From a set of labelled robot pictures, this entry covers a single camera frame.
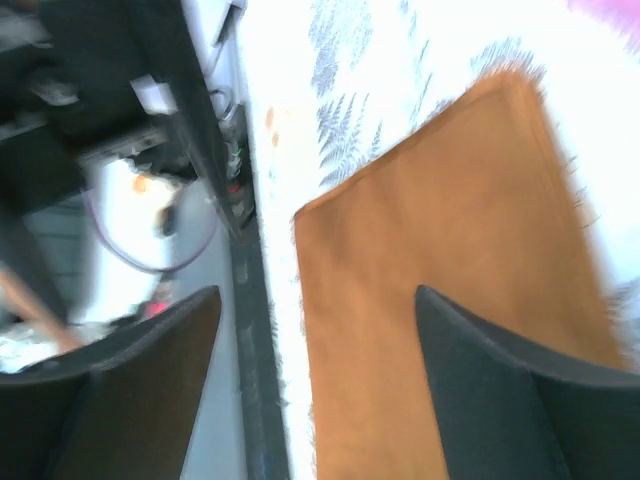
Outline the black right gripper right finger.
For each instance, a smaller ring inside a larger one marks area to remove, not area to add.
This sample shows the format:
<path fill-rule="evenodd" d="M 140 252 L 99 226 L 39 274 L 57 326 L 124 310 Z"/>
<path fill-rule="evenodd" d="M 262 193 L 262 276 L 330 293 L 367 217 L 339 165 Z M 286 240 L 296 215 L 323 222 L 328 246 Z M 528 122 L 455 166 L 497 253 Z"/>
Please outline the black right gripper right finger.
<path fill-rule="evenodd" d="M 450 478 L 638 478 L 638 375 L 546 348 L 426 286 L 415 318 Z"/>

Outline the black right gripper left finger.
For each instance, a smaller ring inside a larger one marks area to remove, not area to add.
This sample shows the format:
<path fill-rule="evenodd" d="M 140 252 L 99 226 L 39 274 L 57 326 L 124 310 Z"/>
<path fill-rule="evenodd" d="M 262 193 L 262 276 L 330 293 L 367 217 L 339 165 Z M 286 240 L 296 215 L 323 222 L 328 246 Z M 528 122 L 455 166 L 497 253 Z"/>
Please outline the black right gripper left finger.
<path fill-rule="evenodd" d="M 220 316 L 220 292 L 207 286 L 149 320 L 2 375 L 2 478 L 179 478 Z"/>

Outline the orange cloth napkin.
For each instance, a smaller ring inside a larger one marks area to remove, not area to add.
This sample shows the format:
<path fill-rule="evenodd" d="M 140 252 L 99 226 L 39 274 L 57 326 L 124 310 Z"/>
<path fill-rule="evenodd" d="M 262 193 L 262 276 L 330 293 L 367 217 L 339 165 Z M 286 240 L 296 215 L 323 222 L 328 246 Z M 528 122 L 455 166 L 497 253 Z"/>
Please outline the orange cloth napkin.
<path fill-rule="evenodd" d="M 296 213 L 321 479 L 445 479 L 414 317 L 428 285 L 607 367 L 624 360 L 542 99 L 485 77 Z"/>

